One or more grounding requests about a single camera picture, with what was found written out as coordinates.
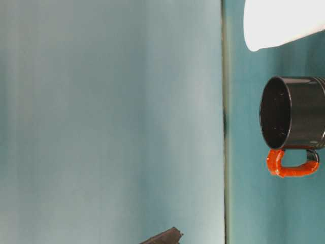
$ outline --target teal wall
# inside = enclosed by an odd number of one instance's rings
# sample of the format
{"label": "teal wall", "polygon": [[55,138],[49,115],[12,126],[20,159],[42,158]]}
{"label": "teal wall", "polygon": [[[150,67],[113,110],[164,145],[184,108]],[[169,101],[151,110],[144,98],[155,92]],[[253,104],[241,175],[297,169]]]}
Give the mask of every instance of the teal wall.
{"label": "teal wall", "polygon": [[[325,168],[304,178],[271,176],[259,102],[274,75],[325,77],[325,33],[250,52],[243,35],[244,2],[223,2],[229,244],[324,243]],[[325,159],[324,151],[319,155]],[[283,159],[285,165],[304,161],[303,151],[288,151]]]}
{"label": "teal wall", "polygon": [[0,242],[222,243],[220,2],[0,3]]}

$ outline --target mug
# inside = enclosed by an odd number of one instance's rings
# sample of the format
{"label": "mug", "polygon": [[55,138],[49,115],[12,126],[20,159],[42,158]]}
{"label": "mug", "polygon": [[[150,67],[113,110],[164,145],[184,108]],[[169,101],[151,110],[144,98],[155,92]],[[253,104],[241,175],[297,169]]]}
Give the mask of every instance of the mug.
{"label": "mug", "polygon": [[[272,77],[262,94],[259,118],[271,149],[267,166],[272,175],[302,177],[319,168],[315,150],[325,147],[325,78]],[[306,150],[307,161],[283,167],[281,160],[289,149]]]}

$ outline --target mug rim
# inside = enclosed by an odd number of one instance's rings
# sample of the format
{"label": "mug rim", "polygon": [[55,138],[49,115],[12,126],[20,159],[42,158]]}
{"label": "mug rim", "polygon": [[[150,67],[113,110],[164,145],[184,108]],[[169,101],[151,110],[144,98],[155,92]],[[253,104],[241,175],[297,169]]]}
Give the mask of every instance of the mug rim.
{"label": "mug rim", "polygon": [[[286,138],[284,139],[284,141],[277,147],[274,147],[272,146],[269,141],[266,139],[266,136],[265,136],[265,133],[263,132],[263,127],[262,127],[262,116],[261,116],[261,112],[262,112],[262,102],[263,102],[263,97],[264,97],[264,94],[265,94],[265,91],[266,91],[266,88],[268,87],[268,85],[271,83],[271,82],[274,82],[275,80],[277,81],[281,81],[281,83],[284,85],[287,93],[288,93],[288,99],[289,99],[289,104],[290,104],[290,123],[289,123],[289,128],[288,128],[288,131],[286,133]],[[262,133],[262,136],[263,136],[263,139],[265,141],[265,143],[267,144],[267,146],[271,149],[274,149],[274,150],[279,150],[279,149],[282,149],[284,148],[284,146],[286,145],[288,139],[289,139],[289,136],[291,134],[291,129],[292,129],[292,123],[293,123],[293,115],[292,115],[292,112],[293,112],[293,101],[292,101],[292,97],[291,97],[291,93],[290,93],[290,90],[289,90],[289,87],[287,86],[287,84],[284,82],[284,80],[282,79],[281,76],[273,76],[272,78],[269,79],[269,81],[267,82],[267,84],[265,85],[264,89],[263,89],[263,92],[262,92],[262,96],[261,96],[261,102],[259,104],[259,127],[260,127],[260,130],[261,130],[261,133]]]}

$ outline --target white object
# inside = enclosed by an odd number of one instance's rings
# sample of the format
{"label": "white object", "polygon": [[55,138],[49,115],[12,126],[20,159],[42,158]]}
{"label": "white object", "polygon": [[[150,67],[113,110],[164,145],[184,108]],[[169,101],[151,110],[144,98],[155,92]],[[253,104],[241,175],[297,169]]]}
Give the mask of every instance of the white object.
{"label": "white object", "polygon": [[325,29],[325,0],[246,0],[244,36],[251,51]]}

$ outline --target orange mug handle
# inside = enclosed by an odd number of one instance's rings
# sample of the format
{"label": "orange mug handle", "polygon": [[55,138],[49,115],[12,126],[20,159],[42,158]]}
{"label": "orange mug handle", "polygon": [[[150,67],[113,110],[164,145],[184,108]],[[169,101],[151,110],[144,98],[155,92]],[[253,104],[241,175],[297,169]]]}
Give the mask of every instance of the orange mug handle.
{"label": "orange mug handle", "polygon": [[266,162],[271,175],[278,175],[281,178],[302,177],[316,172],[319,168],[319,156],[314,150],[307,150],[307,161],[296,167],[283,167],[281,165],[284,153],[284,150],[270,150]]}

